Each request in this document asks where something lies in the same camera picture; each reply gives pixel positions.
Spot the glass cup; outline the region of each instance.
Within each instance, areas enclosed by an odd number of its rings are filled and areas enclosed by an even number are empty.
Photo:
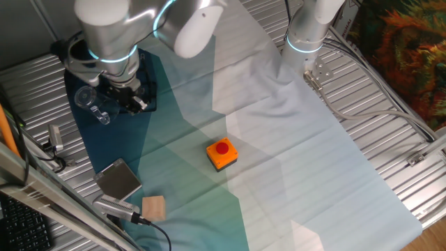
[[[119,104],[111,98],[98,93],[91,86],[83,86],[75,94],[78,107],[90,112],[99,122],[109,124],[119,114]]]

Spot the keyboard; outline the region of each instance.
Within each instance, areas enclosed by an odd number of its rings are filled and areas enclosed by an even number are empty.
[[[9,251],[46,251],[53,247],[47,218],[21,202],[0,195],[0,245]]]

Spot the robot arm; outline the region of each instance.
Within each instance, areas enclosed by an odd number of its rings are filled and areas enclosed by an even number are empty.
[[[66,68],[91,86],[107,78],[115,98],[130,112],[144,110],[136,78],[136,44],[153,34],[177,55],[191,58],[208,44],[226,3],[224,0],[76,0],[75,14],[91,55],[76,58],[69,45]],[[94,63],[94,68],[87,68]]]
[[[293,16],[282,58],[300,76],[312,71],[330,23],[345,0],[305,0]]]

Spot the metal bracket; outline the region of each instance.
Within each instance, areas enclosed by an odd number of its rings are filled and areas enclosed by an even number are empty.
[[[421,161],[423,161],[425,159],[426,158],[421,153],[417,153],[417,154],[413,155],[411,158],[409,158],[407,160],[407,162],[409,163],[409,165],[411,167],[413,167],[414,165],[420,163]]]
[[[419,150],[416,154],[410,156],[409,159],[407,159],[407,162],[411,167],[414,167],[416,164],[423,162],[430,156],[440,153],[443,149],[446,149],[446,135],[443,135],[430,145]]]
[[[48,125],[49,142],[56,151],[63,150],[61,131],[58,125]]]
[[[73,159],[67,159],[65,160],[65,163],[67,167],[76,167],[76,161]]]
[[[314,60],[316,67],[313,70],[313,75],[319,83],[324,83],[333,78],[333,72],[326,66],[320,57]]]

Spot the metal rack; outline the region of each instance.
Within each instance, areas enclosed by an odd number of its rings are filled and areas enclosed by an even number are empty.
[[[283,1],[241,2],[276,46],[283,45],[288,22]],[[290,1],[292,13],[300,3]],[[334,73],[334,79],[323,83],[323,86],[337,109],[353,114],[396,109],[382,88],[349,58],[329,50],[325,50],[321,58]],[[64,150],[59,156],[75,160],[76,165],[67,167],[59,178],[79,196],[92,202],[101,191],[93,180],[95,173],[70,111],[63,72],[60,61],[55,56],[47,55],[0,72],[0,82],[12,98],[19,115],[27,122],[26,131],[37,142],[47,141],[47,124],[60,126]],[[401,102],[395,95],[391,98]],[[339,122],[415,217],[422,219],[446,199],[446,166],[441,155],[435,154],[414,167],[407,162],[411,156],[429,146],[419,130],[407,120],[379,116],[363,121]],[[423,227],[428,227],[445,214],[446,210],[438,211],[423,222]],[[54,250],[105,250],[56,221],[50,224],[55,237]]]

